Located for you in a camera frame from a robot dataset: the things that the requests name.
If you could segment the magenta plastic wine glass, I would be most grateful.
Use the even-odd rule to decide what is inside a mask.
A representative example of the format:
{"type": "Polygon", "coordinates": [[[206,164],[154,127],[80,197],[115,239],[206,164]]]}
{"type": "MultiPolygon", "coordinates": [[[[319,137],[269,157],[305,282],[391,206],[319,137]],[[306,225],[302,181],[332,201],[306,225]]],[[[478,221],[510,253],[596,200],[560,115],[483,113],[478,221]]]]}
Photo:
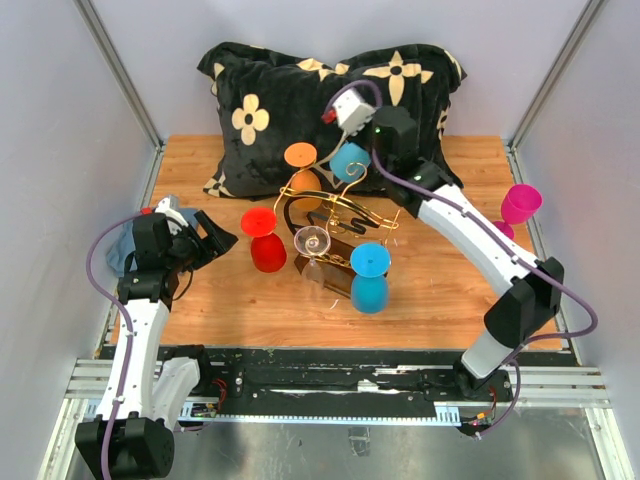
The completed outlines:
{"type": "Polygon", "coordinates": [[[501,219],[494,226],[507,238],[513,240],[513,227],[526,223],[543,205],[542,194],[528,184],[513,185],[506,193],[500,208],[501,219]]]}

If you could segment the blue cloth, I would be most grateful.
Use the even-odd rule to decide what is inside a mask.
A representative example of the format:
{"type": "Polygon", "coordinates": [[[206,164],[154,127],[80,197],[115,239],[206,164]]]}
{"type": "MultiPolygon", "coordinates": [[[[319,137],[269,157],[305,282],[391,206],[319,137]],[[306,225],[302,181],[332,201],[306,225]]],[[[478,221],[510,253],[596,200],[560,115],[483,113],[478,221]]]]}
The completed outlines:
{"type": "MultiPolygon", "coordinates": [[[[181,208],[179,212],[188,221],[188,223],[196,228],[197,221],[195,219],[195,208],[181,208]]],[[[133,221],[129,221],[122,227],[119,236],[112,244],[106,255],[107,265],[112,269],[116,277],[121,278],[124,275],[125,260],[127,256],[134,251],[134,241],[132,234],[133,221]]]]}

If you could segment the blue wine glass front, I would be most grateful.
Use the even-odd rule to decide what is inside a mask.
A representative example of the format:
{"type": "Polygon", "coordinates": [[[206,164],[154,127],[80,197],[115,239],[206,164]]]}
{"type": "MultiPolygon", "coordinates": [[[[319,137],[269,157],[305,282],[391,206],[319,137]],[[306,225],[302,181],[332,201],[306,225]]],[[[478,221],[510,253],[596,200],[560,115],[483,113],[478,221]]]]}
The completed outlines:
{"type": "Polygon", "coordinates": [[[386,274],[391,267],[391,255],[382,245],[365,243],[356,247],[350,257],[355,277],[351,284],[353,307],[364,314],[382,312],[389,302],[386,274]]]}

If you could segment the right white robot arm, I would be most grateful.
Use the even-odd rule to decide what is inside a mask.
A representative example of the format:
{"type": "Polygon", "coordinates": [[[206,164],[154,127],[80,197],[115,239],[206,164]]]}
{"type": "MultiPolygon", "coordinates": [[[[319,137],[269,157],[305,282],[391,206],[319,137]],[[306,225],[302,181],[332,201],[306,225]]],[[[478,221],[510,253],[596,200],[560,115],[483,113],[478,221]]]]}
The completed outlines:
{"type": "Polygon", "coordinates": [[[383,106],[371,119],[371,158],[388,197],[434,228],[488,281],[496,303],[484,331],[454,364],[453,387],[466,400],[486,392],[494,373],[558,313],[564,268],[510,240],[465,197],[437,164],[419,156],[417,124],[403,107],[383,106]]]}

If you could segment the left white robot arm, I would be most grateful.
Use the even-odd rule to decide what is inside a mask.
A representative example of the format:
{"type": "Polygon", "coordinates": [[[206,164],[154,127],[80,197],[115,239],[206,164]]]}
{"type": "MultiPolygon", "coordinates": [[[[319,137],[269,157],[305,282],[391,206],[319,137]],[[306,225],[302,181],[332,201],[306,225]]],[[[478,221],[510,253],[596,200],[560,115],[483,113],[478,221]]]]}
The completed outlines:
{"type": "Polygon", "coordinates": [[[129,218],[133,249],[116,294],[120,333],[108,384],[95,418],[76,430],[76,446],[97,479],[156,479],[173,465],[174,431],[192,394],[207,393],[214,371],[201,345],[178,347],[156,365],[160,340],[177,300],[179,276],[226,254],[237,237],[202,210],[189,223],[156,207],[129,218]]]}

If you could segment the red plastic wine glass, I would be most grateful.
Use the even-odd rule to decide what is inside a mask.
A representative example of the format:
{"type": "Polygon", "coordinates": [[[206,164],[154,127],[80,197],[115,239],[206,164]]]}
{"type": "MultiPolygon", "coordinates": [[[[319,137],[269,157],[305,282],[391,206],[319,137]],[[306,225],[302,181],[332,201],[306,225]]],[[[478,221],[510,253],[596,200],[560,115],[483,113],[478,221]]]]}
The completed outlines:
{"type": "Polygon", "coordinates": [[[263,273],[275,273],[287,261],[284,243],[275,233],[276,226],[276,214],[266,207],[250,208],[241,218],[241,229],[251,238],[253,264],[263,273]]]}

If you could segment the blue wine glass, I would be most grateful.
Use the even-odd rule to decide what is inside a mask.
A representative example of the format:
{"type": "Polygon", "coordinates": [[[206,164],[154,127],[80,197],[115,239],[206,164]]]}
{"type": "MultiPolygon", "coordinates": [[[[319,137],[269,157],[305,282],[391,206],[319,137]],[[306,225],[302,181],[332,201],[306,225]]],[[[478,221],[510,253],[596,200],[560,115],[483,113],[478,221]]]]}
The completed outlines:
{"type": "Polygon", "coordinates": [[[391,267],[391,255],[382,245],[365,243],[356,247],[350,257],[355,277],[351,284],[353,307],[364,314],[382,312],[389,302],[386,274],[391,267]]]}
{"type": "Polygon", "coordinates": [[[329,161],[334,177],[346,184],[359,180],[370,164],[369,153],[354,143],[342,145],[329,161]]]}

